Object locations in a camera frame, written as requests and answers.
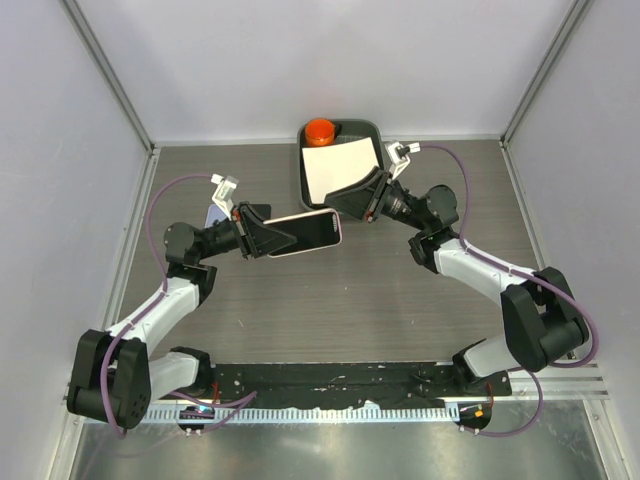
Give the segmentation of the black bare phone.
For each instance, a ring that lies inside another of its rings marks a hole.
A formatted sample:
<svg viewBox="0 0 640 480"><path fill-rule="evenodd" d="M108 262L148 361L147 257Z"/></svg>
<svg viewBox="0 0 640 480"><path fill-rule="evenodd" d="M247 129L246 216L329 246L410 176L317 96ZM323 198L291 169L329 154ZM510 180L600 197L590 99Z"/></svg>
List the black bare phone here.
<svg viewBox="0 0 640 480"><path fill-rule="evenodd" d="M254 204L253 208L259 216L267 219L271 217L272 208L269 204Z"/></svg>

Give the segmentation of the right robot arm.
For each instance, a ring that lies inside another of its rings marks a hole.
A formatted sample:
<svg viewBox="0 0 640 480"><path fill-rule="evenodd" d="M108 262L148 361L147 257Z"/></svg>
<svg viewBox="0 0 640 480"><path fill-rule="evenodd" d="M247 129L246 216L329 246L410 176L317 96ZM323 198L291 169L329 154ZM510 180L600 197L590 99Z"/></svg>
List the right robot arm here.
<svg viewBox="0 0 640 480"><path fill-rule="evenodd" d="M416 197L374 168L362 181L327 194L325 203L359 220L384 215L415 228L408 244L418 265L471 287L501 309L502 335L480 340L452 358L451 380L460 393L477 393L498 372L539 372L589 341L564 275L552 267L521 270L473 249L453 228L459 218L457 199L448 186Z"/></svg>

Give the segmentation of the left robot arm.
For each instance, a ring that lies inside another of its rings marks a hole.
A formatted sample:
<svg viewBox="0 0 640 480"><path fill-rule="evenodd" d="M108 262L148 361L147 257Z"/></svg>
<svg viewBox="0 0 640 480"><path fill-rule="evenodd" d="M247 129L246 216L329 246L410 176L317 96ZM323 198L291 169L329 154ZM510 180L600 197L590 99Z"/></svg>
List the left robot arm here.
<svg viewBox="0 0 640 480"><path fill-rule="evenodd" d="M67 410L110 424L118 435L135 428L149 405L182 390L193 399L213 385L206 353L180 347L159 360L160 341L211 294L217 270L203 260L239 250L260 258L296 244L297 238L243 202L229 218L205 228L176 222L163 237L168 269L158 290L107 330L79 339L66 397Z"/></svg>

